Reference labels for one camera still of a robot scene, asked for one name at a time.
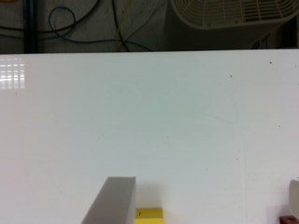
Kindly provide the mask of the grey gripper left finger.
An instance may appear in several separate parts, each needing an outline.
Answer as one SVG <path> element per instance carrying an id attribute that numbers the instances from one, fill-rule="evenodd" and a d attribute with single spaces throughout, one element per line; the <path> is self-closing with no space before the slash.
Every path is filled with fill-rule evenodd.
<path id="1" fill-rule="evenodd" d="M 134 224 L 134 177 L 108 177 L 81 224 Z"/>

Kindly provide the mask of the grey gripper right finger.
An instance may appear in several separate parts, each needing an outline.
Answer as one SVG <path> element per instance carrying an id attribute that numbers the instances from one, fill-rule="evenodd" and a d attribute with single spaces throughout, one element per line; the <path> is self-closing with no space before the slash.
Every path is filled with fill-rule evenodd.
<path id="1" fill-rule="evenodd" d="M 299 219 L 299 181 L 292 180 L 289 185 L 289 207 L 292 215 Z"/>

